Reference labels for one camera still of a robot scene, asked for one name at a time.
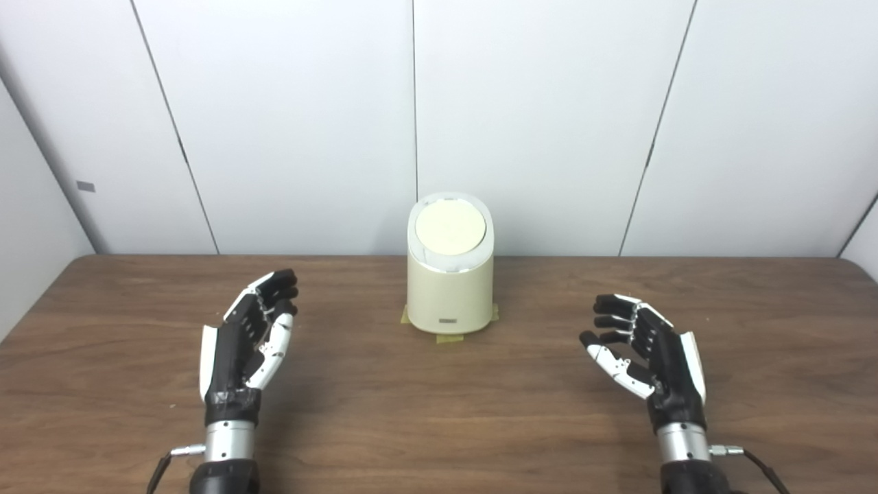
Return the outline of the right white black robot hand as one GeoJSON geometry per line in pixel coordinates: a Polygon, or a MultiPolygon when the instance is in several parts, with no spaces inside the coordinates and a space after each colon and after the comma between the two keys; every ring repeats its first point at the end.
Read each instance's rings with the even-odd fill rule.
{"type": "Polygon", "coordinates": [[[707,428],[706,385],[692,331],[678,333],[654,307],[627,295],[595,298],[595,327],[581,344],[624,390],[643,399],[654,431],[676,423],[707,428]]]}

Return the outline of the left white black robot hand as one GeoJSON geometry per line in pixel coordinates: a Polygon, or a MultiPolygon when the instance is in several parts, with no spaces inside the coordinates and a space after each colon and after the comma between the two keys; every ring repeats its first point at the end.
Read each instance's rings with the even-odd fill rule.
{"type": "Polygon", "coordinates": [[[219,326],[204,326],[200,397],[205,426],[259,422],[261,394],[292,340],[297,296],[294,270],[270,272],[242,289],[219,326]]]}

